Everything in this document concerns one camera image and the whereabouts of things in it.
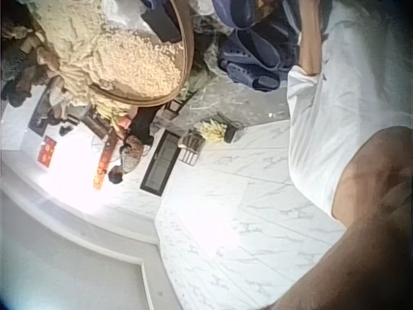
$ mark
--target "person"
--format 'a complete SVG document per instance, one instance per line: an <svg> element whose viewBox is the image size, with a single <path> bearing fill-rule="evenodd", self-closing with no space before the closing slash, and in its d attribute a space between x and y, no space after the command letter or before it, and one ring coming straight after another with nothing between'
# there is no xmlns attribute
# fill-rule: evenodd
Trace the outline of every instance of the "person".
<svg viewBox="0 0 413 310"><path fill-rule="evenodd" d="M289 165L298 190L346 231L264 309L413 309L408 26L333 5L322 42L320 0L299 0Z"/></svg>
<svg viewBox="0 0 413 310"><path fill-rule="evenodd" d="M56 76L50 85L49 102L52 108L47 113L47 120L51 126L67 121L77 125L89 109L89 104L79 102L64 88L64 84L64 79Z"/></svg>
<svg viewBox="0 0 413 310"><path fill-rule="evenodd" d="M20 107L26 98L31 98L32 85L41 85L53 76L59 61L43 46L45 37L41 32L33 33L23 26L3 29L2 24L3 34L19 39L26 35L6 50L1 61L1 79L5 82L1 98L13 107Z"/></svg>
<svg viewBox="0 0 413 310"><path fill-rule="evenodd" d="M121 164L114 166L108 173L109 181L119 184L123 181L123 175L131 173L139 165L145 145L151 147L154 144L154 137L150 135L150 124L158 110L162 106L138 108L135 117L128 121L122 118L121 123L128 129L125 131L123 146L120 148Z"/></svg>
<svg viewBox="0 0 413 310"><path fill-rule="evenodd" d="M22 71L34 65L46 65L52 72L59 70L59 59L43 45L45 37L41 32L29 33L16 41L1 61L1 79L11 81Z"/></svg>
<svg viewBox="0 0 413 310"><path fill-rule="evenodd" d="M119 184L123 181L123 175L131 173L141 162L144 145L135 136L129 135L123 141L120 148L121 164L114 166L108 173L109 181Z"/></svg>

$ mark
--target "cloth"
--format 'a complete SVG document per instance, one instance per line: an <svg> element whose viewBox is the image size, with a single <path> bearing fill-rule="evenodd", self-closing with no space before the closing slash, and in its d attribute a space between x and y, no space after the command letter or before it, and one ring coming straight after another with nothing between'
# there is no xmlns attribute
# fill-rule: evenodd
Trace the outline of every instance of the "cloth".
<svg viewBox="0 0 413 310"><path fill-rule="evenodd" d="M32 50L29 54L26 54L19 46L19 44L11 46L1 61L1 79L3 81L11 81L15 79L19 73L22 73L25 68L37 65L36 51Z"/></svg>
<svg viewBox="0 0 413 310"><path fill-rule="evenodd" d="M393 22L344 13L350 19L334 12L321 74L311 77L295 66L288 75L290 175L330 216L338 181L356 152L380 130L413 128L412 63L402 45L409 37Z"/></svg>
<svg viewBox="0 0 413 310"><path fill-rule="evenodd" d="M60 106L62 109L61 118L67 119L69 115L74 116L77 119L82 119L87 113L88 105L75 104L76 98L71 92L62 92L59 87L52 87L50 90L49 101L52 107Z"/></svg>
<svg viewBox="0 0 413 310"><path fill-rule="evenodd" d="M144 146L137 137L128 136L121 147L121 166L124 173L130 173L139 165Z"/></svg>
<svg viewBox="0 0 413 310"><path fill-rule="evenodd" d="M128 131L130 135L137 137L144 145L150 144L150 124L154 121L158 110L162 105L156 107L138 108L135 117L132 119Z"/></svg>

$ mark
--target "white marble floor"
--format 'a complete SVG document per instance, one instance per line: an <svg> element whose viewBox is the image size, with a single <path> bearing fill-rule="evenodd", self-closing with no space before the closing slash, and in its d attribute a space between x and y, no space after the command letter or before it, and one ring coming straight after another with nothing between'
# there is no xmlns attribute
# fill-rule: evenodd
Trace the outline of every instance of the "white marble floor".
<svg viewBox="0 0 413 310"><path fill-rule="evenodd" d="M185 310L258 309L278 299L343 234L292 185L289 122L250 127L178 162L156 218Z"/></svg>

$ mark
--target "footwear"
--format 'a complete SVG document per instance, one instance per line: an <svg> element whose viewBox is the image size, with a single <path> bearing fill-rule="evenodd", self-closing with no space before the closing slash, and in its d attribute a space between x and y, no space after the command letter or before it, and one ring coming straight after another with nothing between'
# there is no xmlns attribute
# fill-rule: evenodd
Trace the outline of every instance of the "footwear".
<svg viewBox="0 0 413 310"><path fill-rule="evenodd" d="M233 31L223 43L221 58L273 72L289 71L296 62L296 38L281 24L260 23L253 30Z"/></svg>
<svg viewBox="0 0 413 310"><path fill-rule="evenodd" d="M223 60L219 67L227 72L228 77L235 83L244 84L254 90L271 92L277 90L280 85L279 76L257 65L231 63Z"/></svg>
<svg viewBox="0 0 413 310"><path fill-rule="evenodd" d="M231 28L250 28L256 18L256 0L212 0L220 20Z"/></svg>

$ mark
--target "woven basket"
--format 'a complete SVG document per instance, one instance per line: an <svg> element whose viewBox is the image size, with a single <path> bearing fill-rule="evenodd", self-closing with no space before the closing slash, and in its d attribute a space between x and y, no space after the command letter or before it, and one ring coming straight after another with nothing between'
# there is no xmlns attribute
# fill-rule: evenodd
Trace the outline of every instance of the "woven basket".
<svg viewBox="0 0 413 310"><path fill-rule="evenodd" d="M126 97L116 94L115 92L104 90L100 88L99 85L91 85L90 88L93 91L109 99L126 103L128 105L133 105L135 107L154 107L157 105L163 105L173 100L180 93L192 68L192 61L194 58L194 32L192 30L188 1L170 0L170 2L174 7L177 16L183 44L183 53L181 56L181 63L179 64L179 69L181 70L181 81L179 82L178 87L176 87L168 95L158 98L144 98L133 94L128 94Z"/></svg>

